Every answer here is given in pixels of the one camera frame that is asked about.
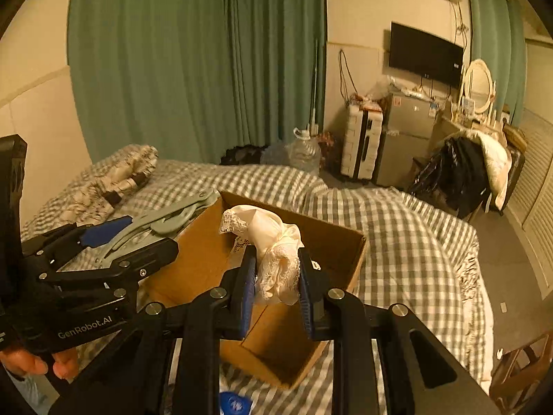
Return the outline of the person's left hand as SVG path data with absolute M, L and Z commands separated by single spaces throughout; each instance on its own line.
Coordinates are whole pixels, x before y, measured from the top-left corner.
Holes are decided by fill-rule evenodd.
M 54 375 L 60 379 L 72 379 L 79 374 L 79 361 L 76 349 L 54 353 L 54 364 L 51 366 Z M 1 362 L 12 375 L 24 378 L 26 375 L 45 375 L 49 365 L 38 356 L 25 349 L 4 349 L 1 351 Z

